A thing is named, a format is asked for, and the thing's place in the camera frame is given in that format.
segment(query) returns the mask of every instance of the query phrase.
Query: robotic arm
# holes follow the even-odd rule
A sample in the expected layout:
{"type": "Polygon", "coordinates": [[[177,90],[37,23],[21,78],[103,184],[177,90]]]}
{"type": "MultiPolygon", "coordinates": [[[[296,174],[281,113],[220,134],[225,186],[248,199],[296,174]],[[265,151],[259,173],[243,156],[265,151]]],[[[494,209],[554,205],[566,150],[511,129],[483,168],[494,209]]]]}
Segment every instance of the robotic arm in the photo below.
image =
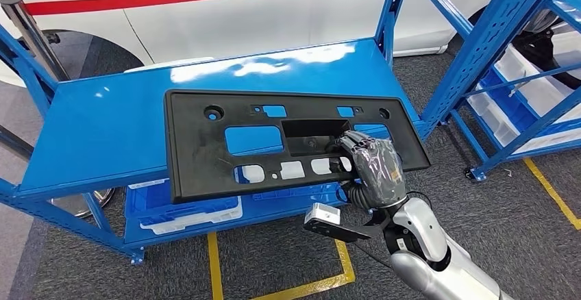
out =
{"type": "MultiPolygon", "coordinates": [[[[345,132],[336,144],[351,156],[361,183],[343,182],[349,201],[373,209],[365,226],[340,225],[340,210],[316,203],[305,229],[345,242],[383,235],[395,273],[430,300],[512,300],[440,226],[428,204],[408,198],[401,160],[389,139],[345,132]]],[[[335,171],[345,168],[331,161],[335,171]]]]}

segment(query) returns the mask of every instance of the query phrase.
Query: blue storage bin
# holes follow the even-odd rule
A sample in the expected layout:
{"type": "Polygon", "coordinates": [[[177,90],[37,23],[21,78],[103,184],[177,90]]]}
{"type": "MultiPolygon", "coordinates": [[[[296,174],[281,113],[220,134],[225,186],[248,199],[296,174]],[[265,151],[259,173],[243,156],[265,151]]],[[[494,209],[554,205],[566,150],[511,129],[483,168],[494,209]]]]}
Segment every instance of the blue storage bin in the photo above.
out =
{"type": "Polygon", "coordinates": [[[169,180],[153,186],[127,189],[125,218],[136,219],[142,225],[173,221],[180,216],[212,213],[238,206],[238,197],[172,204],[169,180]]]}
{"type": "MultiPolygon", "coordinates": [[[[483,88],[495,86],[506,83],[506,80],[499,75],[495,68],[491,68],[488,73],[480,80],[480,85],[483,88]]],[[[510,119],[510,122],[520,131],[524,131],[536,120],[539,116],[528,105],[526,98],[516,91],[510,96],[511,90],[514,86],[504,86],[487,91],[486,93],[496,102],[502,109],[504,114],[510,119]]]]}

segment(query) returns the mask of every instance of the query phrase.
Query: lower shelf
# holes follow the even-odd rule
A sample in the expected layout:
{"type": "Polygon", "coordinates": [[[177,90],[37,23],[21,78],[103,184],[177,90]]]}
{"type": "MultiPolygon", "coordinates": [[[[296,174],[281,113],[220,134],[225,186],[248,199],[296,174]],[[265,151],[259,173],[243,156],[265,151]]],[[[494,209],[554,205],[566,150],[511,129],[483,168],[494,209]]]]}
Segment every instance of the lower shelf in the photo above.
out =
{"type": "MultiPolygon", "coordinates": [[[[493,130],[488,126],[488,124],[486,124],[486,121],[484,121],[484,119],[481,116],[476,114],[476,111],[474,111],[474,109],[470,105],[466,105],[466,106],[468,107],[470,113],[472,114],[472,117],[476,120],[476,122],[478,123],[480,128],[484,131],[484,133],[486,134],[488,139],[490,139],[490,141],[493,143],[495,149],[497,151],[503,149],[504,146],[495,137],[493,130]]],[[[529,140],[529,142],[527,142],[527,144],[530,144],[531,142],[534,142],[535,140],[538,140],[538,139],[541,139],[541,138],[533,138],[533,139],[529,140]]],[[[564,141],[564,142],[561,142],[561,143],[558,143],[555,145],[550,145],[550,146],[541,147],[541,148],[537,147],[537,148],[531,148],[530,150],[522,150],[522,149],[526,148],[525,146],[527,146],[527,144],[522,146],[520,149],[516,150],[512,155],[508,156],[504,161],[518,160],[520,158],[526,158],[526,157],[530,157],[530,156],[543,155],[543,154],[547,154],[547,153],[555,153],[557,151],[564,151],[567,149],[580,148],[581,147],[581,139],[573,139],[573,140],[569,140],[569,141],[564,141]]]]}
{"type": "Polygon", "coordinates": [[[163,235],[155,235],[150,229],[142,229],[139,221],[135,219],[127,219],[125,223],[125,246],[131,249],[137,249],[139,247],[159,244],[184,237],[243,227],[255,223],[263,223],[297,214],[305,214],[312,204],[316,202],[333,206],[343,204],[343,202],[336,198],[334,193],[261,201],[252,199],[252,195],[245,195],[241,196],[241,201],[243,207],[243,216],[241,218],[219,224],[204,223],[193,225],[184,230],[163,235]]]}

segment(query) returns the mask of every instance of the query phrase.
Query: blue shelving unit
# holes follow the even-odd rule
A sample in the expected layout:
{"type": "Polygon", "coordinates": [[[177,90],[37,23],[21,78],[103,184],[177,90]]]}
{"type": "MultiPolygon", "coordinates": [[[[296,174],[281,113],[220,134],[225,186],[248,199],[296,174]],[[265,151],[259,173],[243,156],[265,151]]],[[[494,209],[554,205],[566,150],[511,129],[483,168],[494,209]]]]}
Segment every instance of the blue shelving unit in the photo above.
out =
{"type": "MultiPolygon", "coordinates": [[[[523,17],[520,25],[523,25],[524,22],[528,20],[528,17],[531,17],[536,11],[543,8],[550,8],[560,18],[567,21],[575,30],[581,32],[581,0],[542,0],[541,4],[533,7],[523,17]]],[[[450,110],[449,115],[449,117],[458,124],[460,130],[466,136],[467,140],[475,149],[475,152],[482,161],[482,165],[470,168],[469,171],[467,171],[467,176],[482,181],[486,179],[485,173],[487,171],[502,162],[579,148],[581,140],[577,137],[569,137],[573,139],[569,141],[565,139],[564,141],[555,144],[549,143],[546,146],[534,146],[533,149],[528,149],[530,147],[521,147],[531,140],[539,140],[540,137],[547,138],[551,135],[554,135],[555,137],[565,137],[563,132],[574,130],[580,130],[581,132],[581,118],[561,122],[557,121],[560,117],[581,103],[581,88],[574,90],[569,96],[565,97],[565,99],[543,116],[539,116],[534,109],[531,108],[527,99],[515,88],[515,86],[518,86],[519,84],[521,85],[524,82],[571,71],[577,68],[581,68],[581,62],[508,82],[495,67],[491,67],[484,77],[480,79],[480,82],[474,82],[469,88],[469,91],[463,95],[459,104],[450,110]],[[480,85],[477,90],[475,89],[476,84],[480,85]],[[469,103],[467,103],[467,98],[479,96],[483,92],[490,96],[494,103],[502,110],[502,113],[508,117],[510,124],[517,130],[518,135],[510,142],[501,143],[490,128],[490,125],[487,124],[487,122],[474,110],[473,107],[471,107],[469,103]],[[465,122],[458,114],[459,107],[464,105],[468,107],[470,113],[480,128],[484,131],[484,134],[486,134],[494,144],[495,152],[492,156],[489,157],[484,152],[480,143],[476,140],[471,130],[466,126],[465,122]]]]}
{"type": "MultiPolygon", "coordinates": [[[[168,177],[162,98],[170,88],[397,97],[421,137],[426,138],[439,122],[456,114],[466,91],[475,86],[479,76],[521,29],[526,17],[542,2],[491,0],[473,26],[449,0],[431,0],[465,39],[465,44],[426,109],[418,114],[391,70],[393,29],[402,1],[385,1],[372,38],[70,82],[51,78],[0,27],[0,58],[24,79],[45,120],[22,183],[14,185],[0,179],[0,203],[126,255],[133,263],[143,261],[144,247],[148,245],[299,214],[315,201],[338,205],[335,194],[329,193],[261,200],[248,195],[241,197],[244,214],[237,219],[156,235],[140,226],[143,222],[140,218],[146,217],[134,216],[127,220],[124,235],[118,237],[96,199],[89,194],[94,189],[168,177]],[[240,72],[245,65],[256,63],[269,65],[272,73],[240,72]],[[358,80],[364,80],[364,86],[357,84],[358,80]],[[72,194],[86,194],[97,226],[46,201],[72,194]]],[[[570,2],[554,0],[556,5],[565,3],[570,2]]],[[[556,110],[571,105],[569,99],[556,110]]],[[[545,126],[552,122],[549,120],[543,116],[530,128],[545,126]]],[[[272,137],[257,141],[238,137],[233,142],[239,152],[263,151],[276,145],[272,137]]]]}

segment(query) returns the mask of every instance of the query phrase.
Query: gray carpet floor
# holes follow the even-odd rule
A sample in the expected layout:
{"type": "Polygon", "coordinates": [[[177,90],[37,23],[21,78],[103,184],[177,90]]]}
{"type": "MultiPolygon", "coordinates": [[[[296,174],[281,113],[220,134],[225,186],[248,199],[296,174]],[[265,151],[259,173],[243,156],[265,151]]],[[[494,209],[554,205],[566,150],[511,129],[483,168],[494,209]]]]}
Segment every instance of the gray carpet floor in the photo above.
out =
{"type": "MultiPolygon", "coordinates": [[[[428,102],[457,44],[451,54],[395,60],[396,75],[416,108],[428,102]]],[[[115,66],[124,61],[118,51],[99,57],[107,63],[96,63],[96,73],[127,68],[115,66]]],[[[431,198],[441,225],[474,262],[516,299],[581,299],[581,235],[522,161],[503,164],[488,173],[487,181],[476,183],[462,171],[477,160],[453,125],[436,128],[425,145],[433,166],[406,173],[408,187],[431,198]]],[[[534,159],[578,216],[580,154],[534,159]]],[[[117,193],[106,208],[116,230],[123,226],[124,197],[117,193]]],[[[342,211],[345,223],[369,218],[355,208],[342,211]]],[[[218,233],[225,299],[248,299],[341,273],[334,242],[305,232],[301,222],[302,216],[294,216],[218,233]]],[[[59,229],[35,222],[35,232],[42,238],[38,269],[29,291],[13,285],[14,299],[212,298],[205,236],[148,248],[145,263],[130,266],[127,259],[59,229]]],[[[388,259],[381,240],[362,243],[388,259]]],[[[353,245],[347,248],[356,281],[305,299],[422,299],[390,270],[353,245]]],[[[24,278],[25,271],[21,265],[19,276],[24,278]]]]}

